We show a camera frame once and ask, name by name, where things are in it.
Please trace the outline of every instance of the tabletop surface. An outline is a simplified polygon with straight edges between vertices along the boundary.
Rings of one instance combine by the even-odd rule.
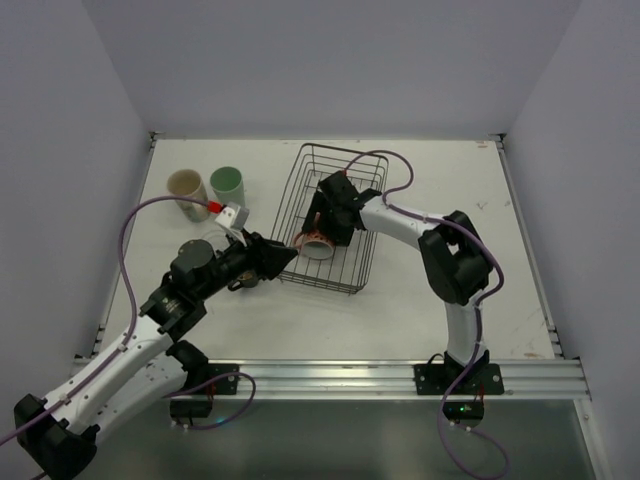
[[[241,170],[251,214],[247,229],[269,236],[301,140],[159,140],[142,200],[165,195],[176,170],[208,179],[219,167]],[[493,142],[341,140],[316,142],[354,150],[388,149],[407,157],[415,183],[393,196],[431,213],[461,210],[505,272],[505,287],[484,305],[485,341],[495,359],[553,358],[529,260]],[[406,167],[389,159],[387,188],[404,183]],[[185,241],[220,238],[213,217],[189,222],[174,202],[143,209],[135,220],[126,264],[138,305],[159,286]],[[496,281],[491,275],[490,281]],[[221,291],[185,339],[212,359],[425,359],[443,352],[443,302],[427,284],[417,250],[378,235],[368,284],[355,295],[275,280],[238,292]],[[122,280],[108,313],[102,345],[127,326]]]

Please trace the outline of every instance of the cup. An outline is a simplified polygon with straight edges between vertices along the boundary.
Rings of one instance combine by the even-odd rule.
[[[327,260],[333,257],[336,249],[336,244],[318,230],[298,233],[293,239],[293,246],[300,250],[300,255],[311,260]]]
[[[211,174],[209,179],[213,193],[218,201],[224,205],[237,203],[244,207],[244,183],[242,173],[234,167],[222,167]]]
[[[195,170],[186,169],[174,172],[167,180],[167,190],[171,195],[180,195],[181,197],[189,197],[203,202],[208,201],[202,178]],[[202,222],[209,217],[207,207],[183,200],[176,200],[176,203],[182,213],[192,222]]]

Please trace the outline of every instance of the black wire basket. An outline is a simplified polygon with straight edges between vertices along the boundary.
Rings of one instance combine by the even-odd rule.
[[[305,143],[284,187],[271,238],[293,245],[309,209],[318,182],[344,169],[357,150]],[[347,177],[361,192],[367,188],[384,191],[389,162],[384,156],[366,155],[347,171]],[[336,247],[326,260],[298,255],[280,274],[280,279],[347,293],[359,292],[369,280],[377,234],[356,230],[347,247]]]

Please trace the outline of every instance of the gray wall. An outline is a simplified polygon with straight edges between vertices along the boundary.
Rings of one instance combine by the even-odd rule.
[[[145,125],[225,137],[486,137],[579,0],[84,0]]]
[[[551,311],[584,360],[616,478],[637,478],[640,432],[639,52],[636,0],[584,0],[507,137]]]
[[[0,435],[95,335],[148,135],[78,1],[0,2]],[[0,478],[37,465],[16,442]]]

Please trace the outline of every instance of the purple cable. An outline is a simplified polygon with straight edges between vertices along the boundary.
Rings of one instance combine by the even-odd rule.
[[[497,480],[499,478],[504,477],[508,472],[509,472],[509,468],[510,468],[510,461],[509,461],[509,455],[507,454],[506,449],[497,441],[495,440],[493,437],[491,437],[490,435],[480,432],[480,431],[476,431],[475,429],[470,429],[470,433],[473,433],[481,438],[484,438],[485,440],[489,441],[490,443],[492,443],[502,454],[502,456],[504,457],[504,462],[505,465],[502,469],[502,471],[500,473],[497,473],[495,475],[478,475],[477,473],[474,473],[473,471],[471,471],[465,464],[464,462],[458,457],[458,455],[456,455],[456,453],[453,451],[453,448],[451,447],[451,444],[449,443],[449,440],[446,437],[446,434],[443,430],[443,420],[445,422],[447,422],[447,418],[445,417],[443,411],[444,411],[444,406],[445,403],[447,402],[447,398],[449,397],[449,395],[451,395],[451,392],[453,392],[455,390],[455,388],[460,384],[460,382],[462,382],[462,380],[466,377],[466,375],[469,373],[469,371],[471,371],[471,369],[473,368],[473,364],[476,361],[476,358],[478,356],[478,351],[480,349],[480,342],[482,341],[482,312],[480,311],[480,304],[487,299],[488,297],[490,297],[491,295],[494,295],[495,293],[497,293],[503,286],[504,286],[504,271],[502,270],[502,267],[500,267],[500,264],[498,263],[498,261],[496,260],[496,258],[493,256],[493,254],[489,251],[489,249],[480,241],[480,239],[478,237],[476,237],[473,233],[471,233],[469,230],[467,230],[466,228],[458,225],[457,223],[451,222],[449,220],[445,220],[443,218],[433,218],[433,217],[429,217],[429,216],[422,216],[422,215],[418,215],[416,213],[413,212],[409,212],[407,210],[404,210],[400,207],[397,207],[393,204],[390,204],[387,201],[387,197],[389,196],[390,193],[394,193],[394,192],[399,192],[401,190],[405,190],[407,188],[409,188],[412,184],[413,184],[413,179],[414,179],[414,172],[413,172],[413,167],[411,166],[411,163],[409,162],[409,160],[407,160],[405,157],[403,157],[402,155],[400,155],[399,153],[396,153],[394,151],[391,150],[370,150],[368,152],[363,152],[359,155],[357,155],[356,157],[354,157],[345,167],[345,170],[348,170],[351,165],[353,165],[355,162],[357,162],[359,159],[368,156],[368,155],[391,155],[394,156],[398,159],[400,159],[409,169],[409,180],[407,181],[407,183],[405,183],[404,185],[401,185],[399,187],[393,187],[388,189],[387,191],[385,191],[382,194],[382,202],[387,206],[387,208],[393,210],[394,212],[400,213],[401,215],[405,215],[409,218],[413,218],[414,220],[420,220],[422,222],[433,222],[433,223],[438,223],[440,225],[446,225],[449,228],[453,228],[454,230],[457,230],[458,232],[462,233],[465,237],[467,237],[469,240],[471,240],[471,242],[473,242],[482,252],[482,254],[484,255],[484,257],[489,261],[489,263],[491,263],[491,265],[496,269],[496,273],[498,274],[498,283],[495,287],[493,287],[491,290],[489,290],[488,292],[483,293],[482,295],[480,295],[475,303],[474,303],[474,309],[475,309],[475,314],[476,314],[476,328],[477,328],[477,337],[476,337],[476,345],[473,349],[473,353],[471,355],[471,359],[469,360],[469,363],[466,365],[466,367],[462,370],[462,372],[460,373],[460,375],[458,375],[458,377],[451,383],[451,385],[449,385],[449,388],[447,388],[447,390],[444,392],[444,395],[442,396],[442,400],[440,401],[440,407],[439,407],[439,411],[437,414],[437,426],[438,426],[438,435],[440,436],[440,441],[442,442],[442,446],[444,447],[445,451],[447,452],[447,454],[449,455],[449,457],[451,458],[451,460],[453,460],[453,463],[455,463],[458,468],[460,470],[462,470],[464,473],[466,473],[467,475],[478,479],[478,480]],[[457,425],[459,428],[463,429],[466,431],[466,427],[463,427],[461,425]]]
[[[249,380],[251,382],[251,387],[252,387],[251,388],[251,395],[249,395],[249,398],[247,399],[246,402],[244,402],[244,405],[242,405],[242,407],[240,407],[233,415],[229,415],[224,420],[221,420],[221,421],[216,422],[216,423],[212,423],[210,425],[189,425],[189,430],[213,430],[214,428],[221,427],[222,425],[225,425],[225,424],[235,420],[240,415],[242,415],[244,412],[246,412],[247,409],[251,406],[251,403],[253,402],[253,397],[255,397],[255,395],[256,395],[256,388],[257,387],[256,387],[256,381],[248,373],[244,373],[244,372],[227,372],[227,373],[223,373],[223,374],[220,374],[220,375],[215,376],[213,378],[210,378],[209,380],[207,380],[206,382],[204,382],[201,385],[198,385],[197,387],[189,388],[187,390],[182,390],[180,392],[173,392],[173,393],[170,393],[168,395],[165,395],[164,398],[174,398],[174,397],[179,397],[179,396],[182,396],[182,395],[191,395],[192,393],[196,393],[196,392],[202,390],[203,388],[207,388],[209,385],[212,385],[212,384],[216,383],[219,380],[224,380],[225,378],[229,378],[229,377],[244,377],[247,380]]]
[[[136,216],[136,213],[138,213],[138,211],[140,211],[142,208],[148,205],[151,205],[157,202],[162,202],[165,200],[184,200],[185,202],[197,203],[205,207],[208,206],[206,202],[195,200],[193,198],[180,197],[177,195],[165,195],[161,197],[152,198],[150,200],[147,200],[146,202],[142,202],[141,204],[136,205],[133,208],[133,210],[131,210],[131,212],[129,212],[129,214],[125,218],[125,221],[122,224],[122,228],[120,229],[120,234],[118,235],[118,264],[120,265],[120,271],[122,273],[122,281],[124,282],[125,288],[127,290],[127,295],[129,296],[129,303],[131,304],[131,322],[129,323],[129,329],[127,331],[127,334],[125,335],[124,340],[122,341],[123,345],[127,345],[127,343],[129,343],[129,340],[131,340],[131,337],[133,336],[133,331],[135,330],[136,323],[137,323],[136,299],[135,299],[135,296],[133,295],[133,288],[131,287],[131,282],[129,281],[129,275],[127,274],[127,269],[124,264],[124,237],[127,231],[127,227],[129,226],[129,223]],[[98,375],[100,375],[100,373],[102,373],[104,369],[107,368],[111,364],[113,359],[116,358],[119,354],[120,354],[120,350],[114,350],[107,358],[104,359],[104,361],[100,365],[98,365],[98,367],[93,372],[91,372],[90,375],[87,376],[87,378],[85,378],[83,381],[78,383],[78,385],[76,385],[72,390],[70,390],[69,393],[67,393],[67,397],[69,399],[72,398],[80,390],[86,387],[91,381],[93,381],[93,379],[95,379]],[[58,410],[62,405],[64,405],[64,402],[61,400],[54,403],[51,407],[46,409],[40,415],[32,418],[27,423],[22,425],[20,428],[17,428],[13,432],[2,437],[0,439],[0,447],[2,447],[4,444],[14,439],[15,437],[17,437],[18,435],[26,432],[28,429],[33,427],[36,423],[40,422],[43,418],[47,417],[51,413]]]

